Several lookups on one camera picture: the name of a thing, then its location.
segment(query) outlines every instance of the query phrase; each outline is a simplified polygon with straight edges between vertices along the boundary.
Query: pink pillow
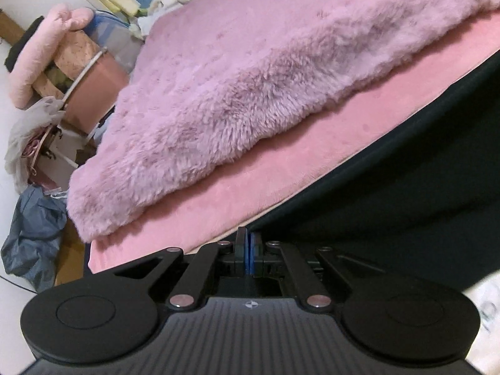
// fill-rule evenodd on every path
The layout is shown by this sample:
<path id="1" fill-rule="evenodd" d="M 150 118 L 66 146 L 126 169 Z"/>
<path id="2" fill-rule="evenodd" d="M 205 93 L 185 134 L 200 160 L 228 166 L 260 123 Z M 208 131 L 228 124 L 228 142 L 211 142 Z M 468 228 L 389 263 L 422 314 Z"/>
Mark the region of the pink pillow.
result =
<path id="1" fill-rule="evenodd" d="M 51 8 L 37 31 L 29 39 L 9 75 L 9 96 L 17 108 L 24 108 L 33 95 L 32 84 L 45 70 L 69 31 L 87 26 L 93 18 L 89 8 L 70 11 L 65 4 Z"/>

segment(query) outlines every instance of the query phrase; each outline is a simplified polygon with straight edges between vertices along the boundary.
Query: silver screw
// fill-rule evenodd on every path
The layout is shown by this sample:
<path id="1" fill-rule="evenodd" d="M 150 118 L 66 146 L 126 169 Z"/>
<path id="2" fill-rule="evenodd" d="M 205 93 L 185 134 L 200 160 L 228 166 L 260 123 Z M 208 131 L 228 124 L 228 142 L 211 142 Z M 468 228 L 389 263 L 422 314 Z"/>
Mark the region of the silver screw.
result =
<path id="1" fill-rule="evenodd" d="M 314 308 L 325 308 L 329 306 L 331 302 L 332 299 L 324 294 L 313 294 L 307 298 L 307 304 Z"/>
<path id="2" fill-rule="evenodd" d="M 176 294 L 170 298 L 170 304 L 176 308 L 186 308 L 194 303 L 194 298 L 189 294 Z"/>

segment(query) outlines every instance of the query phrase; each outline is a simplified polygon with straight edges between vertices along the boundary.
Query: fur blanket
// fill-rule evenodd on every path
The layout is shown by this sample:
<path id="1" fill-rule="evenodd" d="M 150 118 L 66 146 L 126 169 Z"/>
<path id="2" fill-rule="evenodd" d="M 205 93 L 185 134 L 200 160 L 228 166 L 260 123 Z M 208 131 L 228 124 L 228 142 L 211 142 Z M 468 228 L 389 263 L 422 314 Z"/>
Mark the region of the fur blanket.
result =
<path id="1" fill-rule="evenodd" d="M 163 196 L 327 101 L 340 102 L 467 17 L 499 5 L 195 0 L 165 15 L 117 99 L 97 155 L 72 176 L 68 211 L 81 238 L 133 221 Z"/>

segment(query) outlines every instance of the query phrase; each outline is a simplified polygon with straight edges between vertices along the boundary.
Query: pink fabric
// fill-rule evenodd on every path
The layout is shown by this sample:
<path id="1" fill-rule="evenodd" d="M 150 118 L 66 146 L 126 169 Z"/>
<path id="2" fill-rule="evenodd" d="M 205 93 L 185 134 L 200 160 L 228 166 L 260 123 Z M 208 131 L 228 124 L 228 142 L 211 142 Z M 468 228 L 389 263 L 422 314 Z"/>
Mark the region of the pink fabric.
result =
<path id="1" fill-rule="evenodd" d="M 90 8 L 69 10 L 65 4 L 51 8 L 37 31 L 23 47 L 9 75 L 9 97 L 17 108 L 24 108 L 33 95 L 32 84 L 47 68 L 59 43 L 69 31 L 86 27 L 93 18 Z"/>
<path id="2" fill-rule="evenodd" d="M 90 241 L 500 0 L 195 0 L 158 20 L 68 212 Z"/>
<path id="3" fill-rule="evenodd" d="M 136 221 L 92 243 L 99 272 L 166 247 L 186 252 L 295 194 L 399 125 L 500 49 L 500 12 L 449 32 L 411 65 L 356 94 L 338 111 L 309 117 L 258 143 L 240 160 L 166 196 Z"/>

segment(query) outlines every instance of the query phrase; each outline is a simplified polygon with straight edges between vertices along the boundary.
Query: black cable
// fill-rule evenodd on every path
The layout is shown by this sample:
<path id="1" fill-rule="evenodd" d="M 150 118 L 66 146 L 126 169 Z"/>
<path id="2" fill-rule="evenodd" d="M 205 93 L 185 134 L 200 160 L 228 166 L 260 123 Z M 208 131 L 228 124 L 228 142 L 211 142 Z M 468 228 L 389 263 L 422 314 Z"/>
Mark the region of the black cable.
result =
<path id="1" fill-rule="evenodd" d="M 12 282 L 11 280 L 8 280 L 7 278 L 3 277 L 2 275 L 0 275 L 0 278 L 3 279 L 5 282 L 10 283 L 11 285 L 14 285 L 15 287 L 18 287 L 19 289 L 26 290 L 27 292 L 30 292 L 30 293 L 38 294 L 34 290 L 31 290 L 31 289 L 28 289 L 28 288 L 23 287 L 21 285 L 18 285 L 15 282 Z"/>

